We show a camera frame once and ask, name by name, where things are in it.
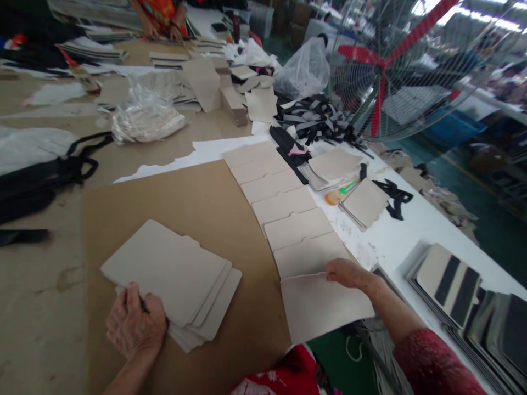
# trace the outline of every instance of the colorful clothing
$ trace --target colorful clothing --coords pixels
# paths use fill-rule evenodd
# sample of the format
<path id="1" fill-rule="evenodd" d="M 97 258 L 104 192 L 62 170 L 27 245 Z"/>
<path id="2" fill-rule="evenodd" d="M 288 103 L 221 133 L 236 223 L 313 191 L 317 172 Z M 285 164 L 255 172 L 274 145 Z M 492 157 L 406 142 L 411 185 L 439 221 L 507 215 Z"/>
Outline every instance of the colorful clothing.
<path id="1" fill-rule="evenodd" d="M 416 395 L 484 395 L 474 375 L 430 329 L 409 336 L 394 350 Z M 246 377 L 231 395 L 319 395 L 316 362 L 305 346 L 294 347 L 273 369 Z"/>
<path id="2" fill-rule="evenodd" d="M 148 19 L 163 35 L 170 34 L 170 22 L 176 16 L 176 7 L 172 0 L 138 0 Z"/>

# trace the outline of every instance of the hand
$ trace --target hand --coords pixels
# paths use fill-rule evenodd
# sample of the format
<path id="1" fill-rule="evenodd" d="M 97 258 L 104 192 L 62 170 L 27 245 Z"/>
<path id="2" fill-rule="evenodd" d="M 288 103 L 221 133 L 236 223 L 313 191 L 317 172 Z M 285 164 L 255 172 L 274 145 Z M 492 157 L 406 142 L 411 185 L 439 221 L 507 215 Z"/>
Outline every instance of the hand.
<path id="1" fill-rule="evenodd" d="M 166 332 L 163 303 L 158 296 L 148 294 L 144 299 L 147 311 L 141 307 L 139 288 L 130 283 L 123 289 L 106 320 L 106 336 L 128 360 L 137 353 L 159 353 Z"/>
<path id="2" fill-rule="evenodd" d="M 370 273 L 349 259 L 337 258 L 329 261 L 324 269 L 328 273 L 328 281 L 337 281 L 346 288 L 366 288 L 376 284 L 381 278 Z"/>
<path id="3" fill-rule="evenodd" d="M 159 33 L 157 29 L 152 25 L 148 19 L 143 20 L 143 33 L 144 36 L 149 40 L 159 39 Z"/>
<path id="4" fill-rule="evenodd" d="M 179 43 L 183 42 L 183 35 L 181 30 L 177 26 L 170 26 L 170 39 Z"/>

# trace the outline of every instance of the black stripe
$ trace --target black stripe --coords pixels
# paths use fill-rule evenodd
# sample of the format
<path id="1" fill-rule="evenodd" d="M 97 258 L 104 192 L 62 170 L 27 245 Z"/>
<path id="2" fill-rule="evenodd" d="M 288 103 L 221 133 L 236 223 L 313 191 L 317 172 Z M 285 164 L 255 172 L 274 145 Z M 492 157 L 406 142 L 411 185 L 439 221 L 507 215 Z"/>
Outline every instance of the black stripe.
<path id="1" fill-rule="evenodd" d="M 454 302 L 454 307 L 452 307 L 452 312 L 450 313 L 452 319 L 461 327 L 463 327 L 463 324 L 465 323 L 470 304 L 472 303 L 472 297 L 474 296 L 474 289 L 476 288 L 478 278 L 478 272 L 467 267 L 456 301 Z"/>
<path id="2" fill-rule="evenodd" d="M 448 264 L 446 265 L 446 269 L 445 269 L 445 272 L 443 273 L 441 282 L 439 282 L 438 289 L 435 291 L 435 299 L 442 306 L 445 305 L 446 296 L 448 295 L 450 286 L 452 285 L 452 282 L 454 281 L 454 276 L 456 275 L 458 267 L 459 267 L 459 259 L 455 257 L 454 255 L 450 256 L 450 260 L 448 261 Z"/>

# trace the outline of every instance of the red fan blade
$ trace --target red fan blade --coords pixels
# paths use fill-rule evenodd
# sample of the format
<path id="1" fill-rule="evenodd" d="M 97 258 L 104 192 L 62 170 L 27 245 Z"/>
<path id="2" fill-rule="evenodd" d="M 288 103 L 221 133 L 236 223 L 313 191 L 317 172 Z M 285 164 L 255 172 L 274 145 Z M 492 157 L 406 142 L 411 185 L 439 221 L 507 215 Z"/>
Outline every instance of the red fan blade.
<path id="1" fill-rule="evenodd" d="M 423 18 L 421 22 L 413 29 L 405 40 L 386 58 L 386 65 L 389 66 L 398 56 L 406 51 L 417 40 L 423 37 L 438 20 L 458 2 L 459 0 L 441 0 L 437 5 Z"/>
<path id="2" fill-rule="evenodd" d="M 379 55 L 364 47 L 340 46 L 338 52 L 348 59 L 357 60 L 361 63 L 374 65 L 379 61 Z"/>
<path id="3" fill-rule="evenodd" d="M 373 110 L 372 137 L 375 137 L 377 135 L 377 129 L 379 128 L 380 124 L 380 112 L 383 109 L 385 84 L 386 77 L 383 74 L 383 76 L 380 78 L 379 93 L 377 94 L 377 100 L 375 101 L 375 109 Z"/>

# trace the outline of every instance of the pink tag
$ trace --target pink tag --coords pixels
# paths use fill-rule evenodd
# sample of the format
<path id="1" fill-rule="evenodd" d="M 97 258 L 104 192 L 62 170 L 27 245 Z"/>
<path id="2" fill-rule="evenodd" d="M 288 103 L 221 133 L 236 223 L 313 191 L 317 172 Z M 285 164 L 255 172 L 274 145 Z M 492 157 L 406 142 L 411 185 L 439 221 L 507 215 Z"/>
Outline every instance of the pink tag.
<path id="1" fill-rule="evenodd" d="M 303 154 L 307 154 L 307 147 L 304 147 L 304 150 L 300 151 L 300 149 L 296 146 L 296 144 L 293 144 L 293 148 L 291 148 L 291 151 L 287 154 L 287 156 L 303 155 Z"/>

